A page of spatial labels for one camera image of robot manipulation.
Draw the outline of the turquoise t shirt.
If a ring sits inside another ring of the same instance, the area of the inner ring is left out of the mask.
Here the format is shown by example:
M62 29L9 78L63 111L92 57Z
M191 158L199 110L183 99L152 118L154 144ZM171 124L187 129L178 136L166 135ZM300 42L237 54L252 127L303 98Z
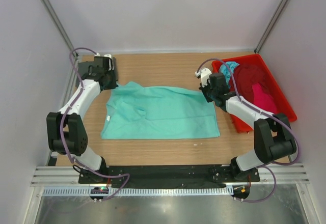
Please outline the turquoise t shirt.
M129 82L112 90L106 110L102 139L202 139L221 135L214 105L199 91Z

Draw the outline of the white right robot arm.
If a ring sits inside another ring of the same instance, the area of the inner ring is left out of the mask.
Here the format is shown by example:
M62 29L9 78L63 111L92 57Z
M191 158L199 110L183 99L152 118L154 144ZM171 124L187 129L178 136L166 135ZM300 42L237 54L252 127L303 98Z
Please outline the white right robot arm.
M254 132L253 149L230 162L229 174L235 181L242 181L259 166L297 152L295 137L285 114L273 114L244 99L237 90L231 91L222 73L212 73L203 68L195 72L200 79L200 91L207 102L249 125Z

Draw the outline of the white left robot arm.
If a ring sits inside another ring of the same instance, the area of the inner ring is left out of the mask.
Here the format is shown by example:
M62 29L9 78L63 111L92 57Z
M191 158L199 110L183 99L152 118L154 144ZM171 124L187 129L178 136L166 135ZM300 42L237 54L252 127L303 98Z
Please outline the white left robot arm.
M111 54L94 56L88 70L78 77L78 88L68 102L56 113L46 117L49 149L67 155L71 163L90 172L96 183L108 177L105 159L88 145L83 118L94 99L105 90L118 87L116 59Z

